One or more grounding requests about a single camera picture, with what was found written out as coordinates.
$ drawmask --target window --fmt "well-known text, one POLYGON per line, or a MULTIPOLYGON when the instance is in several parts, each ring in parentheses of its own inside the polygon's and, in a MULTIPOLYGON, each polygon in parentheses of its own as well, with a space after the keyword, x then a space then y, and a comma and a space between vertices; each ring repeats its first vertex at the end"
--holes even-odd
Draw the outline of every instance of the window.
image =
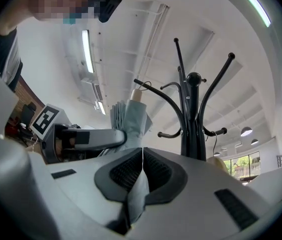
POLYGON ((225 160, 224 163, 229 174, 236 179, 257 176, 261 173, 259 152, 225 160))

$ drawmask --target chair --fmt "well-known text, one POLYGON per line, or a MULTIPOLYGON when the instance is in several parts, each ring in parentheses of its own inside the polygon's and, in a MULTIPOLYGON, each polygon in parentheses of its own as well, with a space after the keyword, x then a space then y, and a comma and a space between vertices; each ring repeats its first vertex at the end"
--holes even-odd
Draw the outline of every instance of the chair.
POLYGON ((36 110, 37 106, 33 102, 29 105, 25 104, 22 108, 21 121, 18 125, 18 137, 26 146, 28 146, 28 144, 25 139, 32 138, 34 136, 33 132, 28 129, 28 127, 36 110))

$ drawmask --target black camera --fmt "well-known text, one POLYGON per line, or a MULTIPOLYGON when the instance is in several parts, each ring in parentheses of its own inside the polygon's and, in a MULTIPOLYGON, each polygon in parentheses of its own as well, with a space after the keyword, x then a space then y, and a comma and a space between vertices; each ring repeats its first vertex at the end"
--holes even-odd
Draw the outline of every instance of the black camera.
POLYGON ((102 23, 107 22, 122 0, 89 0, 94 14, 102 23))

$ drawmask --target ceiling duct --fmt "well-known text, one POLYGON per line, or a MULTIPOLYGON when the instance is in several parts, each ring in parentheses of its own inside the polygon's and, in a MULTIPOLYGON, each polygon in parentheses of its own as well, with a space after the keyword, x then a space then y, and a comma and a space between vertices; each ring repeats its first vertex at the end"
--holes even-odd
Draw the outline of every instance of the ceiling duct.
POLYGON ((90 82, 90 79, 84 78, 81 80, 81 99, 94 105, 95 102, 100 102, 103 100, 99 84, 94 84, 90 82))

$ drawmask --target tree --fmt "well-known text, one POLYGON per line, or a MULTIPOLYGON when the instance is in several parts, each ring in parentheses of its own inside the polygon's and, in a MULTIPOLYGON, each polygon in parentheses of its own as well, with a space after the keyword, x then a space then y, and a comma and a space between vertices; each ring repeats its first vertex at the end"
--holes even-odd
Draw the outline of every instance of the tree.
POLYGON ((246 156, 242 156, 240 157, 237 162, 236 162, 237 166, 240 166, 243 168, 243 171, 244 171, 244 175, 243 177, 246 177, 246 172, 247 172, 247 168, 249 169, 249 156, 246 155, 246 156))
POLYGON ((226 166, 228 173, 232 176, 235 176, 235 174, 236 174, 235 168, 237 166, 235 164, 233 164, 232 167, 231 167, 231 160, 226 160, 226 161, 224 161, 224 163, 225 163, 225 166, 226 166))

